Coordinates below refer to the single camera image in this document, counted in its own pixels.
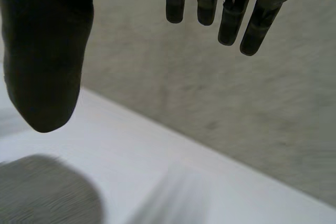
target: gray floor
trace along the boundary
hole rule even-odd
[[[259,53],[214,24],[165,20],[165,0],[94,0],[83,83],[221,153],[336,206],[336,0],[284,4]]]

